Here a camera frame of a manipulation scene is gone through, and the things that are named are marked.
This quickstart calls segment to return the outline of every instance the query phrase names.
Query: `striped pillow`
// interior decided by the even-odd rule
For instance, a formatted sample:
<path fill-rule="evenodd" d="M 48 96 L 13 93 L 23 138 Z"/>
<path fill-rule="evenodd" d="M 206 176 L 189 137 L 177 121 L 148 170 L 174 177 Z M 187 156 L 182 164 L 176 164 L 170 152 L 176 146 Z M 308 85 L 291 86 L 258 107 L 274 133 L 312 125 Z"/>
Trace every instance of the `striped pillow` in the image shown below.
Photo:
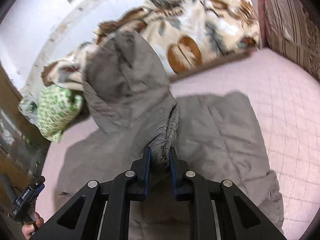
<path fill-rule="evenodd" d="M 299 0 L 265 0 L 266 36 L 275 52 L 320 79 L 320 34 Z"/>

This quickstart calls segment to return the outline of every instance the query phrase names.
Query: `metal screw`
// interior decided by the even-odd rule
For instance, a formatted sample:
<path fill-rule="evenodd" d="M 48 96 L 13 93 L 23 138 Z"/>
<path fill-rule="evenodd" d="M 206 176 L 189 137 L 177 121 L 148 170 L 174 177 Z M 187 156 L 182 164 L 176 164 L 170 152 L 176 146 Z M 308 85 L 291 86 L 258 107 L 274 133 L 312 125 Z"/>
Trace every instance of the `metal screw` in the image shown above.
<path fill-rule="evenodd" d="M 196 175 L 196 173 L 194 171 L 187 171 L 186 172 L 186 176 L 189 177 L 189 178 L 192 178 Z"/>
<path fill-rule="evenodd" d="M 88 182 L 88 187 L 90 188 L 94 188 L 98 185 L 98 182 L 96 182 L 95 180 L 91 180 Z"/>
<path fill-rule="evenodd" d="M 125 175 L 126 175 L 127 177 L 133 177 L 133 176 L 135 175 L 135 173 L 134 173 L 134 171 L 127 171 L 127 172 L 125 173 Z"/>
<path fill-rule="evenodd" d="M 223 181 L 223 185 L 226 186 L 226 187 L 231 187 L 232 186 L 232 181 L 226 179 L 225 181 Z"/>

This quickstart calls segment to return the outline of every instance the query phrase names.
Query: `green patterned pillow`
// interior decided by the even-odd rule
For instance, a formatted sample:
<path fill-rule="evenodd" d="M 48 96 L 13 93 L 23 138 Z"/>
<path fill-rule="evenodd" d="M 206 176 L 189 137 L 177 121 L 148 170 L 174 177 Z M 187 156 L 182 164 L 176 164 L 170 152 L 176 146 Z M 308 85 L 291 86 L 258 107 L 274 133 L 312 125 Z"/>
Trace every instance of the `green patterned pillow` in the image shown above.
<path fill-rule="evenodd" d="M 44 87 L 38 103 L 37 126 L 48 140 L 59 142 L 67 125 L 80 113 L 82 92 L 58 87 Z"/>

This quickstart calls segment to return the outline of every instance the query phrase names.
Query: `leaf pattern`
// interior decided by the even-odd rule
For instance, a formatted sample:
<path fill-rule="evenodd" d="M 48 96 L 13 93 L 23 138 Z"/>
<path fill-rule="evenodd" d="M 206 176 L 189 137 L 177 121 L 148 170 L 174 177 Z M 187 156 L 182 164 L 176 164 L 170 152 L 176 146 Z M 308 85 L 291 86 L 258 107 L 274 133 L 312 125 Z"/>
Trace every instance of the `leaf pattern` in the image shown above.
<path fill-rule="evenodd" d="M 239 49 L 248 49 L 248 48 L 253 48 L 257 45 L 257 42 L 255 41 L 254 38 L 244 36 L 238 43 L 237 46 Z"/>
<path fill-rule="evenodd" d="M 181 21 L 177 17 L 171 17 L 168 19 L 160 19 L 160 25 L 158 28 L 158 33 L 162 37 L 165 32 L 165 21 L 167 21 L 172 27 L 181 30 Z"/>
<path fill-rule="evenodd" d="M 223 37 L 217 33 L 217 27 L 212 22 L 205 22 L 206 36 L 209 36 L 209 42 L 211 50 L 216 52 L 218 55 L 227 55 L 229 52 L 223 42 Z"/>
<path fill-rule="evenodd" d="M 178 30 L 181 30 L 181 21 L 177 18 L 169 18 L 167 21 L 170 23 L 170 25 Z"/>
<path fill-rule="evenodd" d="M 142 7 L 139 7 L 139 8 L 135 8 L 135 9 L 128 11 L 120 20 L 120 22 L 122 23 L 120 25 L 126 24 L 127 22 L 132 21 L 132 20 L 136 19 L 137 17 L 140 18 L 141 15 L 139 14 L 139 12 L 144 12 L 144 9 Z"/>
<path fill-rule="evenodd" d="M 182 36 L 177 44 L 169 45 L 167 57 L 170 67 L 177 74 L 195 69 L 202 64 L 200 49 L 189 36 Z"/>
<path fill-rule="evenodd" d="M 99 27 L 103 29 L 103 34 L 109 34 L 119 28 L 119 23 L 115 21 L 101 22 Z"/>
<path fill-rule="evenodd" d="M 75 63 L 72 65 L 62 66 L 60 69 L 66 71 L 66 72 L 76 72 L 76 71 L 78 71 L 79 67 L 80 67 L 79 64 Z"/>
<path fill-rule="evenodd" d="M 172 7 L 178 7 L 181 1 L 172 0 L 150 0 L 157 8 L 160 9 L 171 9 Z"/>
<path fill-rule="evenodd" d="M 147 23 L 142 21 L 138 23 L 137 27 L 134 29 L 137 33 L 142 32 L 147 27 Z"/>
<path fill-rule="evenodd" d="M 158 33 L 159 33 L 159 35 L 162 37 L 163 36 L 163 34 L 164 34 L 164 29 L 165 29 L 165 22 L 164 22 L 164 20 L 162 20 L 161 22 L 160 22 L 160 25 L 159 25 L 159 28 L 158 28 Z"/>

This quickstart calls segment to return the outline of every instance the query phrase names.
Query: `bed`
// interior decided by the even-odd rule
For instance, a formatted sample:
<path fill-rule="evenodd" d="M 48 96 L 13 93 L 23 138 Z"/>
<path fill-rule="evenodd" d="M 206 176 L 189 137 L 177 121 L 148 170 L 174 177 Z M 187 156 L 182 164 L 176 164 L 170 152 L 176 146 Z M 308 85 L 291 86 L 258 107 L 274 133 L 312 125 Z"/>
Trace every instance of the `bed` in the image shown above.
<path fill-rule="evenodd" d="M 232 90 L 250 99 L 283 194 L 284 235 L 299 239 L 320 207 L 320 84 L 295 63 L 264 48 L 171 87 L 175 97 Z M 97 129 L 88 118 L 65 131 L 60 143 L 51 143 L 42 172 L 46 190 L 36 203 L 45 221 L 55 212 L 55 185 L 67 148 Z"/>

